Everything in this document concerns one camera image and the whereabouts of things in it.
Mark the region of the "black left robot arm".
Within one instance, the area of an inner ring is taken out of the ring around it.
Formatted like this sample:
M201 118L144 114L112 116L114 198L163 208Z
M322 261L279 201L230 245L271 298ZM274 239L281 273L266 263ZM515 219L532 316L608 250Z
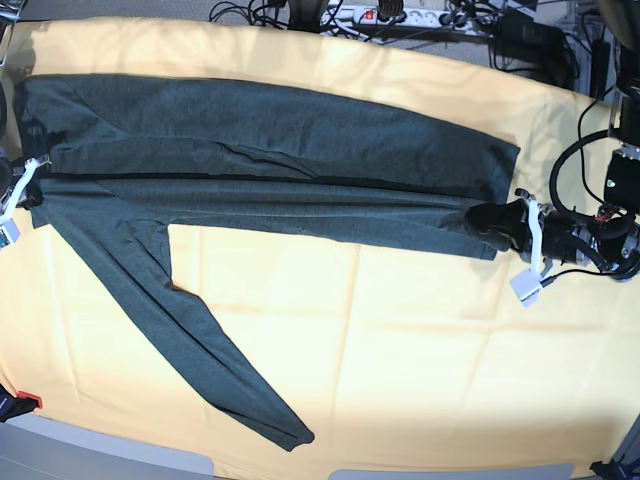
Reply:
M557 280L550 271L554 262L567 265L570 274L583 274L593 264L592 275L619 282L639 273L639 4L600 1L597 8L619 45L608 128L580 136L559 155L549 178L549 204L519 189L515 201L477 205L465 217L485 242L503 240L528 262L520 279L536 290ZM620 146L612 152L597 214L568 209L559 196L561 168L585 146L606 138Z

